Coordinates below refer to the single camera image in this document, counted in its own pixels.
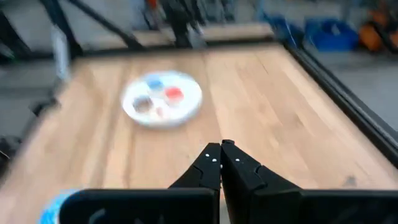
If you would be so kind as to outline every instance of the small food item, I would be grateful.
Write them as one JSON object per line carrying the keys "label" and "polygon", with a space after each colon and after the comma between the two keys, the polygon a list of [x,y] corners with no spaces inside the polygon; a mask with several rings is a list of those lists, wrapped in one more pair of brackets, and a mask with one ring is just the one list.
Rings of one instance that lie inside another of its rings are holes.
{"label": "small food item", "polygon": [[152,108],[153,102],[148,96],[141,96],[136,98],[132,105],[138,113],[147,113]]}
{"label": "small food item", "polygon": [[160,80],[148,80],[146,83],[152,91],[159,91],[163,89],[163,83]]}
{"label": "small food item", "polygon": [[167,104],[169,106],[175,106],[184,98],[181,89],[177,87],[170,87],[165,90],[165,95],[167,97]]}

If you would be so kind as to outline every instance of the brown object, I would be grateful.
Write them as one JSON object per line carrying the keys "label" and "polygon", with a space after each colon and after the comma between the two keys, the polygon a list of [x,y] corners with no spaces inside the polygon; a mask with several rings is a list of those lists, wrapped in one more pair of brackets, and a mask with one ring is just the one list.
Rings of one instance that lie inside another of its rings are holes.
{"label": "brown object", "polygon": [[[156,70],[190,74],[203,90],[181,127],[147,129],[121,108],[124,87]],[[398,186],[398,171],[282,46],[80,60],[74,74],[0,189],[0,223],[35,223],[63,189],[166,188],[222,139],[303,188]]]}
{"label": "brown object", "polygon": [[383,27],[385,27],[388,24],[389,20],[385,12],[371,11],[369,13],[372,16],[372,21],[377,22]]}
{"label": "brown object", "polygon": [[153,102],[149,97],[138,99],[133,103],[133,107],[138,113],[147,113],[153,107]]}
{"label": "brown object", "polygon": [[365,25],[359,30],[359,41],[373,52],[380,50],[382,47],[379,34],[370,25]]}

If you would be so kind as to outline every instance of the black metal frame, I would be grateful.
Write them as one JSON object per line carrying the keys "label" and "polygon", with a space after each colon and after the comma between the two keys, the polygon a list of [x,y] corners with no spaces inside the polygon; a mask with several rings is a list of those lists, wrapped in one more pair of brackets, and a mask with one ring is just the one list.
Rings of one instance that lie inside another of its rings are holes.
{"label": "black metal frame", "polygon": [[284,47],[371,142],[398,168],[398,133],[305,49]]}
{"label": "black metal frame", "polygon": [[[77,42],[72,29],[68,23],[68,20],[63,12],[61,5],[58,0],[40,0],[43,4],[51,22],[56,25],[65,34],[68,45],[70,46],[71,58],[75,58],[83,55],[83,49]],[[101,24],[105,29],[117,34],[124,41],[127,47],[131,50],[142,50],[143,46],[133,37],[127,35],[120,28],[116,27],[111,22],[107,21],[103,16],[98,14],[95,10],[87,6],[85,3],[79,0],[68,0],[71,4],[79,8],[85,14],[90,16],[96,22]]]}
{"label": "black metal frame", "polygon": [[0,29],[0,41],[12,52],[13,56],[13,58],[10,58],[8,55],[0,54],[0,63],[29,60],[32,57],[43,57],[43,55],[46,55],[46,53],[33,51],[27,46],[2,10],[0,10]]}

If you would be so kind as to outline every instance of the black bar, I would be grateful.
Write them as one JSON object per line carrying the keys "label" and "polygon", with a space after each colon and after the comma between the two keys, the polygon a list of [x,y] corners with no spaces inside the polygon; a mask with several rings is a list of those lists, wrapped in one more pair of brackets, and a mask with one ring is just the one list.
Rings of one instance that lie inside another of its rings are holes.
{"label": "black bar", "polygon": [[167,21],[172,27],[175,45],[179,48],[192,48],[188,38],[188,23],[191,21],[191,17],[188,14],[185,1],[162,1],[162,7]]}
{"label": "black bar", "polygon": [[24,58],[31,54],[30,48],[19,37],[2,11],[0,11],[0,29],[0,41],[12,51],[15,58]]}
{"label": "black bar", "polygon": [[59,27],[65,34],[68,40],[68,46],[71,58],[80,56],[83,53],[79,43],[77,42],[75,36],[73,35],[72,29],[69,26],[67,18],[62,11],[61,5],[58,0],[40,0],[43,4],[49,18],[53,24]]}
{"label": "black bar", "polygon": [[103,16],[99,15],[97,12],[95,12],[91,7],[86,5],[85,3],[79,1],[79,0],[69,0],[70,3],[72,3],[74,6],[82,10],[85,14],[89,15],[91,18],[93,18],[95,21],[97,21],[99,24],[101,24],[103,27],[107,28],[107,30],[114,32],[122,40],[126,43],[126,45],[133,50],[143,50],[144,47],[133,37],[127,35],[125,32],[123,32],[121,29],[117,28],[115,25],[107,21]]}
{"label": "black bar", "polygon": [[161,54],[161,53],[172,53],[172,52],[183,52],[189,50],[192,51],[204,51],[217,49],[220,47],[252,47],[262,46],[269,44],[276,44],[277,41],[273,37],[259,37],[259,38],[248,38],[239,40],[212,40],[206,42],[205,49],[191,49],[191,48],[176,48],[175,45],[153,45],[146,47],[145,51],[136,51],[128,48],[115,48],[115,49],[103,49],[103,50],[86,50],[83,53],[83,57],[111,57],[121,55],[150,55],[150,54]]}
{"label": "black bar", "polygon": [[27,62],[37,62],[39,60],[53,60],[52,52],[36,52],[32,51],[32,53],[28,57],[20,57],[13,60],[11,58],[6,57],[5,55],[0,55],[0,65],[9,65],[9,64],[18,64],[18,63],[27,63]]}
{"label": "black bar", "polygon": [[285,48],[307,73],[322,87],[352,122],[371,142],[398,168],[398,134],[375,112],[370,110],[353,92],[342,84],[334,74],[305,50]]}

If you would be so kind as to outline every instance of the black robot arm part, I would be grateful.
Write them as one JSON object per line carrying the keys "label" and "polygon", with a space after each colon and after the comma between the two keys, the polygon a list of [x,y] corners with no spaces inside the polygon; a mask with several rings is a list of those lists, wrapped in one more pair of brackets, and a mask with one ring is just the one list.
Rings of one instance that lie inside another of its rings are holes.
{"label": "black robot arm part", "polygon": [[301,189],[223,140],[209,143],[168,189],[72,195],[60,224],[216,224],[221,180],[232,224],[398,223],[398,191]]}
{"label": "black robot arm part", "polygon": [[205,23],[198,8],[198,0],[160,0],[160,3],[173,30],[175,46],[191,48],[188,27],[192,26],[199,32],[198,24]]}

